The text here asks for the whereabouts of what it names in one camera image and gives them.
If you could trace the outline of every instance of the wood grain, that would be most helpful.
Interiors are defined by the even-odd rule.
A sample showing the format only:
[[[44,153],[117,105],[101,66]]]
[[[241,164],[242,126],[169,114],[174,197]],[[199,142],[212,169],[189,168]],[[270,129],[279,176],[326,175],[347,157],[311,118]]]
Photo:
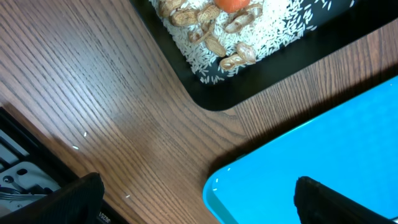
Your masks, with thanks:
[[[386,80],[397,36],[394,21],[215,113],[190,99],[128,0],[0,0],[0,100],[78,175],[99,172],[127,221],[215,223],[209,170]]]

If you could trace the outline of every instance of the rice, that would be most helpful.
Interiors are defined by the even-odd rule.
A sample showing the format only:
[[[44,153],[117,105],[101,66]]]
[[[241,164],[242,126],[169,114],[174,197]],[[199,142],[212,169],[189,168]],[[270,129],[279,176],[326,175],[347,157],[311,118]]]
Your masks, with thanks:
[[[155,9],[159,10],[160,0],[149,0]],[[207,4],[212,4],[213,0],[187,0],[181,9],[203,9]],[[226,49],[227,56],[236,53],[236,44],[244,42],[254,48],[256,51],[256,61],[259,62],[270,54],[278,51],[281,46],[287,46],[293,41],[303,37],[304,32],[310,32],[317,27],[310,25],[313,13],[311,7],[313,4],[307,4],[302,7],[303,0],[251,0],[251,4],[262,4],[263,14],[252,24],[243,28],[237,34],[227,34],[224,28],[229,24],[235,14],[221,12],[216,19],[213,35],[218,38],[220,44]],[[322,0],[323,7],[328,1]],[[191,65],[191,71],[200,77],[202,83],[215,84],[218,80],[223,81],[225,77],[233,77],[240,71],[236,67],[231,71],[224,71],[218,67],[218,75],[221,78],[209,75],[208,67],[211,67],[218,59],[218,56],[209,51],[204,43],[192,44],[189,42],[188,33],[200,27],[199,24],[187,27],[175,27],[169,19],[162,19],[163,25],[172,35],[177,47]]]

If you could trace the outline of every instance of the black tray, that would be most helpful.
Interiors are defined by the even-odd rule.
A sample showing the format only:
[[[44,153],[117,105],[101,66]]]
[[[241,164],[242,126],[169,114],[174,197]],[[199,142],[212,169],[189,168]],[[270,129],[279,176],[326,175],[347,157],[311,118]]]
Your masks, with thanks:
[[[342,0],[332,0],[333,6]],[[318,29],[217,85],[205,85],[172,40],[148,0],[131,0],[192,99],[207,110],[226,110],[398,17],[396,0],[356,0],[354,7],[319,17]]]

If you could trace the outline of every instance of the screw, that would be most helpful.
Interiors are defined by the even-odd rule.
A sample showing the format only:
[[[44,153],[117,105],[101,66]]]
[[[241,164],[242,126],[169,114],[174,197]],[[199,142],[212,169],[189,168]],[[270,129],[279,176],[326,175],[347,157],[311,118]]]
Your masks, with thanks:
[[[14,178],[12,178],[11,176],[5,176],[3,177],[2,181],[4,181],[7,184],[11,184],[14,182]]]

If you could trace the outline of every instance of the cyan tray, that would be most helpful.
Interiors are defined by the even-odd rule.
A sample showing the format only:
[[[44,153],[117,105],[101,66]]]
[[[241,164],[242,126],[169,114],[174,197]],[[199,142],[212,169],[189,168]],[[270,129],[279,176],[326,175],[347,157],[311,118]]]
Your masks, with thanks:
[[[300,223],[301,176],[398,217],[398,77],[216,171],[203,200],[221,223]]]

